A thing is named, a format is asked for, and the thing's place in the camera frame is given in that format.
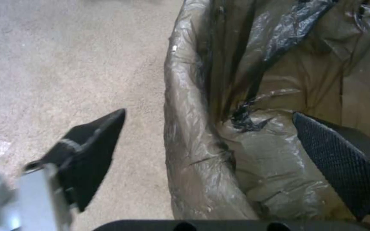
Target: textured rubber pad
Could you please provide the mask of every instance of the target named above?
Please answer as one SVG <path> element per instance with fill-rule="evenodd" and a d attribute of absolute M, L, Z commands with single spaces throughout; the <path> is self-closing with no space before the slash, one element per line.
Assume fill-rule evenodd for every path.
<path fill-rule="evenodd" d="M 354 216 L 361 220 L 370 212 L 370 161 L 339 133 L 295 113 L 298 137 L 317 168 Z"/>

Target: trash can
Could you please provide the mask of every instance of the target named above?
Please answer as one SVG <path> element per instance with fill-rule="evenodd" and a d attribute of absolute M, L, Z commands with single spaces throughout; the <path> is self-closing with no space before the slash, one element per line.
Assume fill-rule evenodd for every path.
<path fill-rule="evenodd" d="M 169 41 L 164 141 L 175 218 L 365 215 L 370 199 L 354 208 L 358 195 L 344 198 L 370 185 L 353 166 L 370 171 L 370 148 L 342 131 L 370 143 L 370 0 L 185 0 Z M 355 184 L 336 182 L 321 153 L 334 163 L 355 157 L 335 168 Z"/>

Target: floor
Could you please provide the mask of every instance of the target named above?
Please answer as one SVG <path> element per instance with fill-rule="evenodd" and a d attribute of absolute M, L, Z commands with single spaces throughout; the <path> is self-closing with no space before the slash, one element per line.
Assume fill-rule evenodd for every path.
<path fill-rule="evenodd" d="M 0 0 L 0 172 L 12 184 L 71 127 L 128 111 L 74 230 L 171 219 L 163 62 L 181 0 Z"/>

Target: trash bag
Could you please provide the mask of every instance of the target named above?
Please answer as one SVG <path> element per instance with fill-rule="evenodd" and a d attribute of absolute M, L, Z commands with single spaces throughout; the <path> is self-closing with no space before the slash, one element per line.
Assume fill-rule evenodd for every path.
<path fill-rule="evenodd" d="M 177 219 L 354 219 L 294 112 L 370 137 L 370 0 L 185 0 L 165 61 Z"/>

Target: plastic bag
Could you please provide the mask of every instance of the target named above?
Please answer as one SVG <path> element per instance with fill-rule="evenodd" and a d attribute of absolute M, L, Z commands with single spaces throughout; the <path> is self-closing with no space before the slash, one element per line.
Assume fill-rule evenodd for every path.
<path fill-rule="evenodd" d="M 283 118 L 289 115 L 253 122 L 255 113 L 269 110 L 301 111 L 370 136 L 370 1 L 186 0 L 170 38 L 165 84 L 164 140 L 175 218 L 351 218 L 308 161 L 295 174 L 313 172 L 314 189 L 258 207 L 251 198 L 259 189 L 248 192 L 235 171 L 247 163 L 235 146 L 245 142 L 254 150 L 258 140 L 229 137 L 253 137 L 277 123 L 294 137 Z M 225 132 L 229 127 L 231 134 Z M 300 150 L 286 142 L 289 137 L 262 143 L 268 141 L 274 152 Z M 285 151 L 281 158 L 297 155 Z M 290 206 L 294 201 L 303 206 Z"/>

